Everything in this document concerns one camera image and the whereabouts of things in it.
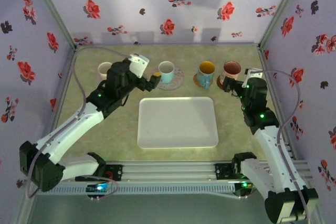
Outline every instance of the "white robotic arm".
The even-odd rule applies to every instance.
[[[84,110],[78,110],[34,145],[27,141],[20,147],[21,171],[28,175],[32,160],[41,152],[33,167],[32,181],[42,191],[51,190],[65,179],[83,175],[102,176],[106,163],[95,153],[83,157],[62,157],[88,130],[118,107],[124,106],[134,88],[142,91],[156,88],[161,77],[159,74],[153,75],[149,81],[143,77],[148,63],[146,57],[135,54],[122,62],[113,63],[107,79],[86,98]]]
[[[279,122],[273,111],[266,107],[266,82],[261,79],[261,73],[253,73],[260,70],[246,70],[244,82],[226,77],[223,90],[232,91],[233,96],[240,98],[244,121],[263,148],[271,175],[261,168],[253,153],[236,154],[232,168],[235,174],[247,177],[261,193],[266,213],[273,223],[302,220],[306,214],[298,190],[309,212],[313,211],[318,195],[314,188],[308,189],[299,176],[281,135],[280,141],[277,140]]]

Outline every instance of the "cork coaster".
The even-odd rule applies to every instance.
[[[204,88],[203,86],[201,86],[201,85],[198,84],[198,81],[197,81],[197,74],[194,75],[194,83],[195,83],[197,86],[199,86],[200,88]]]
[[[156,74],[158,71],[159,71],[158,68],[155,68],[154,74]],[[179,88],[183,84],[183,82],[184,82],[184,73],[180,68],[175,67],[173,80],[170,83],[159,82],[159,84],[156,87],[162,90],[175,90]]]

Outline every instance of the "light blue mug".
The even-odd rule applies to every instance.
[[[163,83],[170,83],[174,77],[174,64],[170,61],[162,61],[159,64],[159,72],[161,73],[161,80],[160,82]]]
[[[214,79],[215,65],[210,61],[204,61],[199,65],[197,82],[204,89],[208,90]]]

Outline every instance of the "cup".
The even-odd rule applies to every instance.
[[[200,86],[209,89],[210,84],[214,78],[215,65],[210,61],[203,61],[198,68],[197,72],[197,82]]]
[[[219,76],[219,82],[223,85],[224,79],[226,76],[233,78],[235,80],[238,79],[240,71],[242,70],[239,63],[235,61],[227,61],[224,63],[222,73]]]
[[[111,66],[112,66],[112,63],[110,63],[110,62],[103,62],[98,66],[98,74],[99,74],[99,77],[102,81],[106,80],[107,70],[109,70],[111,68]]]
[[[159,72],[161,73],[161,80],[160,82],[163,83],[170,83],[174,77],[174,64],[170,61],[162,61],[159,64]]]

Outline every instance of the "plastic tray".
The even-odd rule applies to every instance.
[[[138,145],[141,148],[200,148],[217,144],[211,98],[144,98],[140,101]]]

